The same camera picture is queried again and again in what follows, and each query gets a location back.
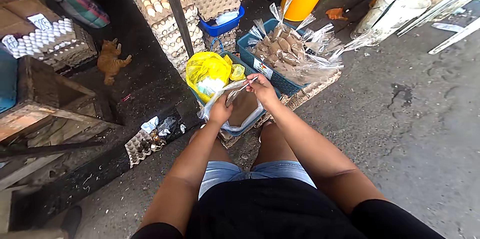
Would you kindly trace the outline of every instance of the sleeping cat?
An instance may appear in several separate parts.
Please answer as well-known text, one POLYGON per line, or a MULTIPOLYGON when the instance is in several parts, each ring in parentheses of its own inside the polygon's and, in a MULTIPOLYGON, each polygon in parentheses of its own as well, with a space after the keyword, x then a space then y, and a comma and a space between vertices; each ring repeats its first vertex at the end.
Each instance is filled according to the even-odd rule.
POLYGON ((119 60, 118 56, 122 52, 122 44, 118 44, 118 39, 113 41, 103 40, 102 51, 96 62, 96 66, 105 74, 103 83, 105 85, 113 85, 115 79, 113 76, 119 73, 120 68, 127 66, 132 61, 132 56, 128 55, 127 59, 119 60))

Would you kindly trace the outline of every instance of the price tag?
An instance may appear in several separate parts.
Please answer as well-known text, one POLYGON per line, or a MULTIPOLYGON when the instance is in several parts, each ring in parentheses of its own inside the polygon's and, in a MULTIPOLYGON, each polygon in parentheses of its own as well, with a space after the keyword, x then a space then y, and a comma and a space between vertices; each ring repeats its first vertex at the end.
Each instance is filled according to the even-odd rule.
POLYGON ((18 41, 13 35, 6 35, 1 42, 9 49, 9 51, 12 51, 13 48, 18 46, 18 41))
POLYGON ((254 58, 253 67, 260 73, 262 73, 264 76, 266 76, 268 79, 272 78, 273 70, 266 66, 264 63, 262 63, 259 59, 254 58))
POLYGON ((29 21, 33 23, 37 28, 42 31, 53 29, 52 24, 43 14, 37 14, 27 17, 29 21))

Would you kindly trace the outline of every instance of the black shirt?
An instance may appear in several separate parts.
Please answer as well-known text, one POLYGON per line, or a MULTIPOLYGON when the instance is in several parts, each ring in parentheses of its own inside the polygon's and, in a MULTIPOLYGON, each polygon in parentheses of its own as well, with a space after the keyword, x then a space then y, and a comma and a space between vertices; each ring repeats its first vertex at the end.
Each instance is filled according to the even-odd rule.
MULTIPOLYGON (((211 187, 195 204, 186 238, 443 238, 399 206, 366 200, 350 216, 314 187, 290 178, 247 179, 211 187)), ((182 238, 153 223, 132 239, 182 238)))

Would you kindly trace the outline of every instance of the metal pole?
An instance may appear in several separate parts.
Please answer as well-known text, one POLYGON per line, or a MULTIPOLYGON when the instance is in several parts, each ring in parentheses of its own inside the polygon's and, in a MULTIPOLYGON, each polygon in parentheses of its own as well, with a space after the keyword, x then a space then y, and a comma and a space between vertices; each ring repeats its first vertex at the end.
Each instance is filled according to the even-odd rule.
POLYGON ((185 15, 183 14, 182 4, 180 0, 168 0, 168 2, 172 8, 173 16, 175 16, 175 21, 177 22, 178 30, 180 31, 181 38, 183 39, 183 44, 185 45, 188 56, 192 57, 194 55, 194 47, 192 46, 192 40, 190 39, 187 21, 185 20, 185 15))

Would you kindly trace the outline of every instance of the teal plastic basket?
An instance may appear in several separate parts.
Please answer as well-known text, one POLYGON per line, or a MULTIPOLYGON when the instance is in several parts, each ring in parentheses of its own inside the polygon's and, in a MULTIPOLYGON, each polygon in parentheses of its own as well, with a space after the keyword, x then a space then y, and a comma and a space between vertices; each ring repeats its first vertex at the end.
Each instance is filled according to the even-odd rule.
MULTIPOLYGON (((263 25, 265 26, 265 31, 270 32, 273 31, 275 26, 279 23, 278 20, 271 18, 267 20, 263 25)), ((302 30, 298 31, 299 34, 303 35, 305 32, 302 30)), ((237 51, 240 53, 240 58, 242 61, 246 62, 249 67, 254 68, 254 61, 255 59, 261 61, 261 59, 257 58, 255 55, 251 54, 249 51, 246 50, 246 48, 249 46, 248 45, 248 39, 253 38, 256 39, 251 33, 247 33, 244 36, 242 36, 238 41, 237 41, 237 51)), ((273 71, 272 77, 270 78, 270 82, 275 88, 278 88, 282 93, 292 96, 296 92, 300 91, 300 89, 306 87, 308 83, 305 83, 303 85, 298 85, 295 82, 287 79, 285 76, 274 70, 273 68, 269 67, 266 65, 266 67, 270 68, 273 71)))
MULTIPOLYGON (((233 55, 231 52, 220 52, 219 53, 220 56, 225 56, 225 55, 228 55, 230 57, 230 59, 232 60, 233 64, 241 64, 245 67, 245 76, 248 76, 252 73, 258 73, 258 71, 255 71, 253 70, 252 68, 250 68, 246 63, 244 63, 242 60, 240 60, 240 58, 238 58, 237 56, 233 55)), ((197 100, 203 105, 205 106, 206 103, 200 99, 200 97, 198 96, 197 92, 195 92, 190 86, 188 87, 190 88, 191 92, 193 93, 193 95, 195 95, 195 97, 197 98, 197 100)), ((277 88, 274 88, 275 89, 275 92, 276 92, 276 96, 278 97, 278 99, 280 99, 280 91, 277 89, 277 88)), ((230 130, 225 130, 226 132, 228 132, 230 135, 232 135, 233 137, 237 137, 237 136, 240 136, 246 129, 248 129, 251 125, 253 125, 254 123, 256 123, 258 121, 258 119, 260 119, 260 117, 262 115, 264 115, 267 111, 266 110, 263 110, 263 112, 257 116, 257 118, 255 118, 255 120, 253 120, 249 125, 245 126, 245 128, 243 128, 242 130, 240 131, 230 131, 230 130)))

